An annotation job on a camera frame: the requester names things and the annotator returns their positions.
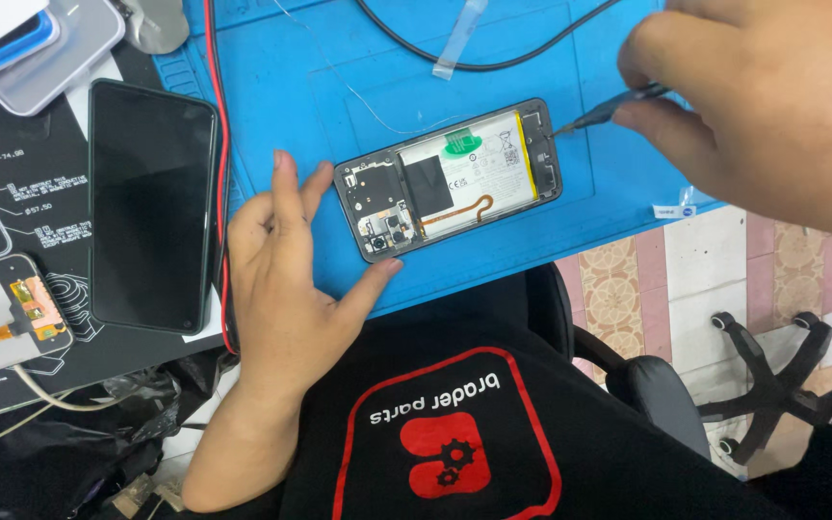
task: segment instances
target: precision screwdriver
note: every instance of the precision screwdriver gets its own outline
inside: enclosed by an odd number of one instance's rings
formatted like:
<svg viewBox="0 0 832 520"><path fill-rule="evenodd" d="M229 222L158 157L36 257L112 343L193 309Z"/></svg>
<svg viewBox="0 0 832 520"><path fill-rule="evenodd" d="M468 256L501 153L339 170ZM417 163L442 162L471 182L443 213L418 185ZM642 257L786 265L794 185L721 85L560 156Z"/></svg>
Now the precision screwdriver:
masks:
<svg viewBox="0 0 832 520"><path fill-rule="evenodd" d="M672 91L672 89L665 85L661 85L660 83L651 83L641 89L631 89L629 91L622 92L608 101L597 104L594 109L578 117L572 123L560 127L557 131L551 134L551 137L554 137L559 133L572 132L574 130L584 129L592 125L607 123L615 114L615 111L618 110L618 107L622 106L624 103L660 97L670 91Z"/></svg>

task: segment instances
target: gray container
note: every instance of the gray container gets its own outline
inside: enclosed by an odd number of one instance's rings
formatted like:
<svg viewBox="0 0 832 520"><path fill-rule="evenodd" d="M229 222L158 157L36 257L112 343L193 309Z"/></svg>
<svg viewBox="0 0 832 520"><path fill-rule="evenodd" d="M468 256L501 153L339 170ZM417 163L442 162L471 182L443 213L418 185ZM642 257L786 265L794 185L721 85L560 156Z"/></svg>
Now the gray container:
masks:
<svg viewBox="0 0 832 520"><path fill-rule="evenodd" d="M40 112L124 37L124 18L109 0L51 0L50 12L59 38L0 71L0 104L12 114Z"/></svg>

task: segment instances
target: gear logo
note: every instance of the gear logo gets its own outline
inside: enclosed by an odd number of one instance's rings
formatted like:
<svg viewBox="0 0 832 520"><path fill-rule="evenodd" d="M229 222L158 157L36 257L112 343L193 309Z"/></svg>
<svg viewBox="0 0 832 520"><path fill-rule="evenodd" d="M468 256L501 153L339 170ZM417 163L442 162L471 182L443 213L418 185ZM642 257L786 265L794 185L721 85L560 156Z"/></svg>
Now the gear logo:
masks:
<svg viewBox="0 0 832 520"><path fill-rule="evenodd" d="M467 413L410 419L400 442L422 462L410 470L410 489L423 499L475 493L490 483L477 423Z"/></svg>

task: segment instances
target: transparent tape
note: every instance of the transparent tape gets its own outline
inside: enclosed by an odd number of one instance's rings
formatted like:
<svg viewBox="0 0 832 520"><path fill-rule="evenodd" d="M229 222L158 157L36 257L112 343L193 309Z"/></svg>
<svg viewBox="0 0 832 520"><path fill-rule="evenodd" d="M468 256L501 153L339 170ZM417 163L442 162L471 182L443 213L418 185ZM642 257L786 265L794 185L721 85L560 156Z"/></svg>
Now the transparent tape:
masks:
<svg viewBox="0 0 832 520"><path fill-rule="evenodd" d="M698 213L699 205L713 202L715 199L688 186L679 190L678 206L653 205L653 216L656 219L691 219Z"/></svg>
<svg viewBox="0 0 832 520"><path fill-rule="evenodd" d="M480 15L486 9L486 5L487 0L467 0L461 7L461 13L457 15L455 27L451 29L451 36L448 36L445 50L432 66L433 76L451 79L451 75L455 72L455 65L461 58L461 52L467 46L474 29L477 29L477 22L480 21Z"/></svg>

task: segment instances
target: black wire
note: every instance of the black wire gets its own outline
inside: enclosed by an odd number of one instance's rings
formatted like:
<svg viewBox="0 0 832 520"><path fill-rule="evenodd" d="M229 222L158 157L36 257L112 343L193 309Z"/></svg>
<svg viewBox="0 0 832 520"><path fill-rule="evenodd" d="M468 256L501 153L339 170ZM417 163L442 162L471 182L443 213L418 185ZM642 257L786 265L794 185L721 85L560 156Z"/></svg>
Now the black wire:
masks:
<svg viewBox="0 0 832 520"><path fill-rule="evenodd" d="M377 27L380 28L381 30L383 30L387 34L387 36L390 36L394 41L396 41L400 45L403 45L403 47L406 48L408 51L410 51L411 53L415 53L416 55L422 57L422 59L425 59L426 61L430 61L432 63L435 63L436 61L438 61L438 56L437 55L433 55L431 53L427 53L427 52L423 51L421 48L417 47L416 45L413 45L409 41L404 40L403 37L400 36L398 33L394 32L393 29L390 29L389 27L387 27L387 24L385 24L383 21L381 21L381 18L377 18L377 15L375 14L375 12L371 10L371 7L369 7L367 4L364 3L364 0L355 0L355 1L358 2L359 7L362 8L362 11L364 11L364 14L367 15L368 18L371 18L371 20L373 22L375 22ZM567 37L568 34L573 32L574 30L578 29L581 25L583 25L587 21L593 19L596 15L605 11L607 8L618 4L618 2L620 2L620 1L621 0L607 0L607 2L605 4L596 7L592 11L583 15L582 18L579 18L579 19L575 20L571 25L569 25L567 27L567 29L563 29L560 32L560 34L558 34L554 38L551 38L550 40L547 41L547 43L538 47L537 49L535 49L534 51L532 51L530 53L526 53L526 54L523 54L519 57L512 58L509 61L503 61L503 62L500 62L500 63L491 63L489 65L470 65L470 64L467 64L467 63L456 63L455 68L457 70L467 70L469 72L489 72L491 70L501 70L502 68L509 68L510 66L519 65L520 63L526 62L526 61L538 56L538 54L540 54L540 53L544 53L545 51L547 51L548 49L550 49L551 47L556 45L558 43L558 41L563 40L564 38Z"/></svg>
<svg viewBox="0 0 832 520"><path fill-rule="evenodd" d="M226 112L229 115L229 112L226 110L226 96L224 90L224 75L220 70L220 57L217 53L217 20L216 20L216 10L214 6L214 0L208 0L208 21L210 22L210 40L211 40L211 48L207 49L207 52L211 54L214 58L214 72L217 75L218 84L220 87L220 104L219 107L222 111ZM223 278L224 278L224 256L227 253L227 234L226 234L226 221L229 218L229 207L230 207L230 178L231 172L233 170L233 133L230 131L229 126L229 117L226 121L227 125L227 133L230 135L230 149L226 157L226 168L225 168L225 177L224 177L224 191L220 197L220 215L221 219L220 222L217 222L217 226L222 227L221 231L221 243L218 244L218 251L217 251L217 261L216 261L216 271L215 271L215 279L217 282L217 287L221 289L221 294L223 294ZM225 316L225 325L226 328L223 330L223 333L227 335L227 338L230 341L230 345L233 346L234 350L238 351L238 343L237 343L237 327L236 327L236 314L234 313L233 309L233 290L232 284L230 288L227 290L227 298L226 298L226 316Z"/></svg>

